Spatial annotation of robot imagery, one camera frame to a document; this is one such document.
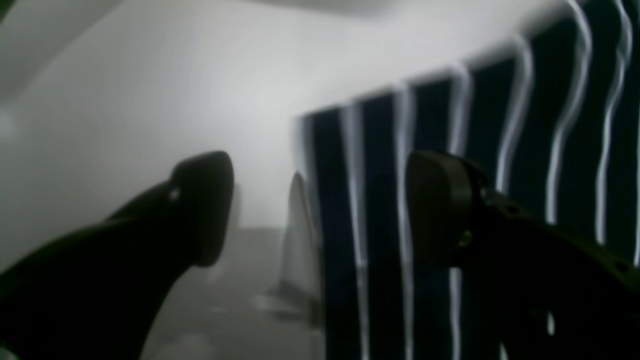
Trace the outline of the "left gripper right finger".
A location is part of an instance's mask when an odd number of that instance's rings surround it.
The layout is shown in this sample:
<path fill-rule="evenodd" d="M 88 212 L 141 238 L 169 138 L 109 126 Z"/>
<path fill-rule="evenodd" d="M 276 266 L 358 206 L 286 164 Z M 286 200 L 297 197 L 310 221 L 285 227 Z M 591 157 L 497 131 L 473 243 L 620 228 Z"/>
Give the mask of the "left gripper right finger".
<path fill-rule="evenodd" d="M 477 164 L 414 151 L 405 170 L 414 264 L 457 268 L 511 360 L 637 360 L 639 269 L 526 212 Z"/>

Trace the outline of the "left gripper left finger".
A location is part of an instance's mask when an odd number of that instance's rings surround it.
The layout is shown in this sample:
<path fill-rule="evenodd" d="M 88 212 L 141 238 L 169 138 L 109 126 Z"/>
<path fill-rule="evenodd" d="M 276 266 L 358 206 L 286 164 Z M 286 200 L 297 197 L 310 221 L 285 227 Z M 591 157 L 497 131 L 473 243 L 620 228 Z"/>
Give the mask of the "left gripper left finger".
<path fill-rule="evenodd" d="M 1 274 L 1 348 L 19 360 L 138 360 L 190 268 L 226 241 L 234 169 L 224 151 L 179 162 L 106 219 L 44 244 Z"/>

